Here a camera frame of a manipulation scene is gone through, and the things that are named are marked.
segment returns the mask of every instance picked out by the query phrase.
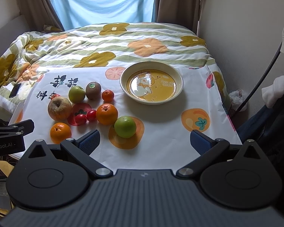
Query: cherry tomato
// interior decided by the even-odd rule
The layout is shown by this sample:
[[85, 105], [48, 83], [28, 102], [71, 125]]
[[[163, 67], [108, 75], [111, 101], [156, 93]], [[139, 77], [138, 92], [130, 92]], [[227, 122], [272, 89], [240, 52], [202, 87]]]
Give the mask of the cherry tomato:
[[102, 93], [102, 99], [105, 102], [111, 102], [114, 99], [114, 96], [115, 96], [115, 94], [110, 89], [107, 89], [107, 90], [103, 91], [103, 93]]
[[53, 94], [53, 96], [51, 97], [51, 100], [54, 99], [57, 96], [60, 96], [60, 95], [59, 94]]
[[75, 117], [77, 125], [84, 125], [86, 123], [86, 116], [84, 114], [78, 114]]
[[90, 110], [87, 114], [86, 114], [86, 118], [88, 121], [94, 121], [96, 119], [96, 112], [97, 110]]

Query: headboard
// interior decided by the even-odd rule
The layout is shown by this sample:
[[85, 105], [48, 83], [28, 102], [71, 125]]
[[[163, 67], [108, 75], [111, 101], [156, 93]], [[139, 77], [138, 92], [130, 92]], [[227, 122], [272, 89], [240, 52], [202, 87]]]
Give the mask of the headboard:
[[27, 31], [30, 31], [30, 28], [24, 15], [18, 16], [0, 28], [0, 57], [19, 35]]

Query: black tube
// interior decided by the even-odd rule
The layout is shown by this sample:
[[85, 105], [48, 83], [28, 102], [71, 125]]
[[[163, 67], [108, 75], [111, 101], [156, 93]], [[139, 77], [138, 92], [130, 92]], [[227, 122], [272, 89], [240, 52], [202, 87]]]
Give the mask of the black tube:
[[280, 53], [281, 53], [281, 46], [282, 43], [279, 46], [278, 51], [276, 52], [273, 60], [271, 61], [270, 65], [268, 66], [268, 68], [266, 69], [266, 71], [264, 72], [263, 76], [260, 78], [259, 82], [257, 83], [257, 85], [254, 87], [254, 89], [251, 91], [251, 93], [248, 95], [248, 97], [246, 98], [246, 100], [238, 107], [238, 109], [233, 113], [233, 115], [230, 116], [230, 118], [233, 118], [238, 112], [241, 111], [241, 109], [245, 106], [245, 104], [249, 101], [249, 99], [253, 96], [253, 94], [256, 92], [256, 90], [259, 88], [259, 86], [261, 85], [261, 83], [263, 82], [263, 80], [266, 78], [267, 74], [269, 73], [269, 71], [271, 70], [271, 68], [273, 67], [273, 65], [275, 64], [276, 60], [278, 59]]

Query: bowl rim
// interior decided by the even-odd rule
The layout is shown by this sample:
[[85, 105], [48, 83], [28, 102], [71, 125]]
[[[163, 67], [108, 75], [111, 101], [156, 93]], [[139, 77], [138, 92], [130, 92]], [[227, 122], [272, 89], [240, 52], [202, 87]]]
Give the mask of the bowl rim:
[[[124, 74], [125, 71], [126, 71], [128, 68], [130, 68], [131, 66], [134, 66], [134, 65], [137, 65], [137, 64], [141, 64], [141, 63], [146, 63], [146, 62], [156, 62], [156, 63], [159, 63], [159, 64], [164, 64], [166, 67], [171, 67], [173, 70], [175, 70], [176, 73], [180, 76], [180, 79], [181, 79], [181, 88], [180, 88], [179, 92], [178, 92], [177, 94], [174, 94], [171, 98], [168, 98], [168, 99], [163, 100], [163, 101], [157, 101], [157, 102], [156, 102], [156, 101], [155, 101], [155, 102], [151, 102], [151, 101], [140, 100], [140, 99], [138, 99], [138, 98], [132, 96], [131, 94], [129, 94], [128, 91], [125, 90], [125, 89], [123, 88], [123, 85], [122, 85], [122, 77], [123, 77], [123, 74]], [[163, 104], [163, 103], [166, 103], [166, 102], [169, 102], [169, 101], [175, 99], [175, 98], [182, 92], [183, 86], [184, 86], [184, 81], [183, 81], [183, 78], [182, 78], [180, 72], [179, 72], [175, 67], [173, 67], [173, 66], [171, 66], [171, 65], [168, 65], [168, 64], [165, 64], [165, 63], [162, 63], [162, 62], [160, 62], [160, 61], [145, 60], [145, 61], [139, 61], [139, 62], [137, 62], [137, 63], [134, 63], [134, 64], [132, 64], [132, 65], [130, 65], [130, 66], [128, 66], [128, 67], [125, 68], [125, 70], [121, 73], [121, 76], [120, 76], [120, 86], [121, 86], [121, 89], [123, 90], [123, 92], [124, 92], [127, 96], [129, 96], [131, 99], [133, 99], [133, 100], [135, 100], [135, 101], [138, 101], [138, 102], [140, 102], [140, 103], [147, 103], [147, 104], [154, 104], [154, 103], [156, 103], [156, 104]]]

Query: brown curtain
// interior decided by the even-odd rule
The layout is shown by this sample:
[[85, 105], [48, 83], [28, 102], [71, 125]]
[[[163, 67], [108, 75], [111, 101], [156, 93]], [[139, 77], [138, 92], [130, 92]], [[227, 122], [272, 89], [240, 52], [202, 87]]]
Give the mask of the brown curtain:
[[50, 0], [17, 0], [20, 13], [27, 20], [31, 30], [42, 31], [44, 25], [64, 30]]
[[200, 0], [155, 0], [156, 22], [185, 26], [197, 33]]

